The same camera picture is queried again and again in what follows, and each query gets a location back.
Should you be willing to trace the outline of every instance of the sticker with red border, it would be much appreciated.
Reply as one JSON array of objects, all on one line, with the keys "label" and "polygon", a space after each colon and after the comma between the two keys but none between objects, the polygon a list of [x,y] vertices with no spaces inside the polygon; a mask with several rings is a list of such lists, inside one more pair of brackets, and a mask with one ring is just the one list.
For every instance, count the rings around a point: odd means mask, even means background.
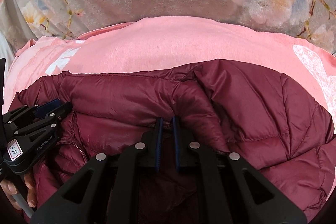
[{"label": "sticker with red border", "polygon": [[11,142],[7,144],[7,150],[8,150],[10,159],[12,161],[16,160],[18,157],[20,157],[23,154],[21,147],[19,146],[16,139],[12,140]]}]

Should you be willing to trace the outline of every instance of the screw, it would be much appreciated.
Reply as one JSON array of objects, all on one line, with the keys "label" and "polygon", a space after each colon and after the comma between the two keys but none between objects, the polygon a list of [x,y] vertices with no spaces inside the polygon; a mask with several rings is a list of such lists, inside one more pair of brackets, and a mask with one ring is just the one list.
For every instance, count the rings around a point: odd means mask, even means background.
[{"label": "screw", "polygon": [[236,152],[232,152],[232,153],[230,153],[229,158],[232,159],[232,160],[239,160],[240,155]]},{"label": "screw", "polygon": [[192,149],[198,149],[200,147],[200,144],[198,142],[191,142],[189,146]]},{"label": "screw", "polygon": [[106,155],[104,153],[99,153],[96,155],[96,160],[104,160],[106,159]]},{"label": "screw", "polygon": [[144,149],[146,147],[146,145],[144,143],[136,143],[135,144],[135,148],[136,149]]}]

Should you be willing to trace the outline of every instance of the maroon puffer jacket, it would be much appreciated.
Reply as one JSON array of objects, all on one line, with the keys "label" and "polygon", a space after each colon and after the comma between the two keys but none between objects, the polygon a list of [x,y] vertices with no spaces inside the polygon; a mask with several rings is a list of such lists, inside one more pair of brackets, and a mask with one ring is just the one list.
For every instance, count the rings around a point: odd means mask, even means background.
[{"label": "maroon puffer jacket", "polygon": [[[11,109],[55,98],[73,103],[62,141],[34,167],[38,206],[89,158],[120,153],[138,142],[156,117],[178,115],[198,141],[236,151],[311,220],[335,177],[330,114],[293,79],[229,60],[152,72],[45,76],[17,94]],[[172,153],[170,138],[164,155]],[[169,156],[155,179],[142,178],[141,223],[197,223],[194,178],[174,171]]]}]

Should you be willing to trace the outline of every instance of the finger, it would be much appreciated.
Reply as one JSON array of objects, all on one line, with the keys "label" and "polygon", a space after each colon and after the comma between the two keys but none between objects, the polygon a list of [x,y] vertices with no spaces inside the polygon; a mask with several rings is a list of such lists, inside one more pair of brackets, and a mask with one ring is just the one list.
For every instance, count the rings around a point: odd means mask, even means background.
[{"label": "finger", "polygon": [[8,200],[12,203],[13,207],[15,209],[17,209],[18,211],[21,211],[22,208],[20,207],[20,205],[16,202],[16,200],[13,198],[12,195],[6,195]]},{"label": "finger", "polygon": [[27,197],[28,205],[31,208],[36,207],[37,203],[37,195],[36,195],[36,189],[28,189],[28,197]]},{"label": "finger", "polygon": [[33,189],[35,186],[35,179],[33,175],[33,171],[30,170],[27,174],[25,174],[25,184],[28,189]]},{"label": "finger", "polygon": [[3,180],[0,182],[2,190],[5,192],[6,195],[15,195],[17,194],[17,189],[14,184],[8,180]]}]

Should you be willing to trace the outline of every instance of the jacket zipper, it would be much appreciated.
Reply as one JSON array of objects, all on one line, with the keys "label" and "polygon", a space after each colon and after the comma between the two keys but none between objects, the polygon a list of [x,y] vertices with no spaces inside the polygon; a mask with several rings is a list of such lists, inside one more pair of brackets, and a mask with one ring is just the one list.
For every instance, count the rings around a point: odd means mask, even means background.
[{"label": "jacket zipper", "polygon": [[59,145],[59,144],[71,144],[71,145],[73,145],[73,146],[76,147],[76,148],[79,150],[79,152],[82,154],[82,156],[83,156],[83,158],[84,158],[84,162],[87,163],[87,162],[89,161],[88,158],[87,158],[87,156],[85,155],[84,151],[83,151],[78,145],[76,145],[76,144],[74,144],[74,143],[72,143],[72,142],[64,142],[64,141],[57,143],[57,145]]}]

